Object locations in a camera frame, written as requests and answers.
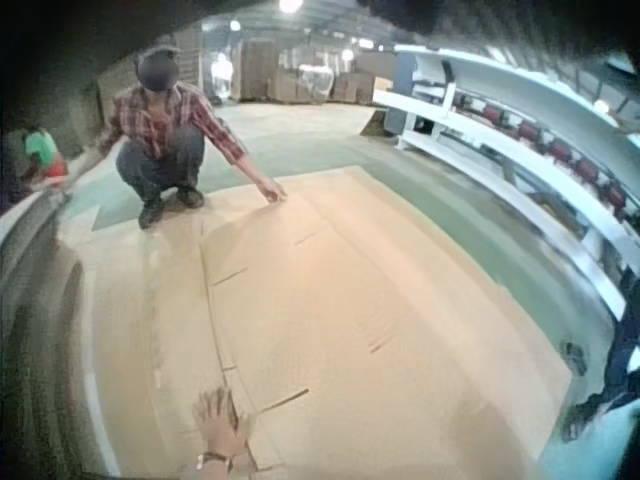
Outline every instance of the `dark pants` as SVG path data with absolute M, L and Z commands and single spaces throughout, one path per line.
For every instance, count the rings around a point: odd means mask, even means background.
M 168 188 L 195 188 L 198 184 L 204 135 L 193 125 L 185 125 L 176 130 L 172 145 L 169 154 L 155 159 L 141 142 L 129 140 L 118 154 L 118 173 L 145 204 L 158 200 Z
M 593 419 L 601 407 L 610 411 L 640 398 L 640 371 L 627 373 L 629 360 L 638 346 L 640 335 L 640 318 L 636 318 L 636 314 L 632 305 L 628 305 L 622 319 L 616 325 L 604 370 L 602 392 L 591 395 L 586 402 L 577 407 L 587 421 Z

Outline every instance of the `green shirt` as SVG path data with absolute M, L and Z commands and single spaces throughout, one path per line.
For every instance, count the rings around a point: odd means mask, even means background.
M 25 140 L 27 155 L 31 156 L 37 153 L 38 167 L 47 169 L 53 165 L 58 147 L 53 141 L 49 132 L 35 132 L 30 134 Z

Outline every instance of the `black shoe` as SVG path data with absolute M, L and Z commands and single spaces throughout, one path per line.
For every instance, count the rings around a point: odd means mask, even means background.
M 560 437 L 565 443 L 573 442 L 582 435 L 589 423 L 591 419 L 585 415 L 581 405 L 575 405 L 567 412 L 560 430 Z
M 193 187 L 178 188 L 178 200 L 187 208 L 200 208 L 204 205 L 204 195 Z
M 138 217 L 138 223 L 140 224 L 140 228 L 142 230 L 146 230 L 152 224 L 159 221 L 162 218 L 163 210 L 164 210 L 164 203 L 160 198 L 158 198 L 157 200 L 153 200 L 151 202 L 145 203 L 144 207 L 142 208 L 142 212 Z
M 584 351 L 580 346 L 571 342 L 562 342 L 560 344 L 560 354 L 575 375 L 582 377 L 587 373 L 587 362 L 584 358 Z

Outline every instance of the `wristwatch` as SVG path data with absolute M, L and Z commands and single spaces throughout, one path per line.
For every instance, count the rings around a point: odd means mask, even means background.
M 204 452 L 198 455 L 198 463 L 196 464 L 196 470 L 202 470 L 204 464 L 211 461 L 217 461 L 224 463 L 227 472 L 230 472 L 233 468 L 233 462 L 229 457 L 225 457 L 224 455 L 220 455 L 215 452 Z

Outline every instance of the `warehouse floor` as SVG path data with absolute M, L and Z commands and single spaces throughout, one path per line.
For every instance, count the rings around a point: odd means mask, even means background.
M 612 329 L 589 286 L 516 214 L 464 176 L 423 155 L 398 151 L 387 141 L 360 137 L 371 112 L 348 105 L 247 104 L 218 113 L 252 152 L 255 164 L 271 176 L 361 167 L 506 287 L 554 347 L 571 340 L 586 349 L 589 371 L 572 383 L 565 406 L 600 388 Z M 140 202 L 120 181 L 113 156 L 74 187 L 63 231 L 78 224 L 92 232 L 108 231 L 137 217 Z M 245 183 L 209 145 L 201 189 L 210 193 Z M 611 478 L 630 434 L 632 410 L 608 415 L 570 445 L 554 433 L 540 457 L 543 470 L 552 479 Z

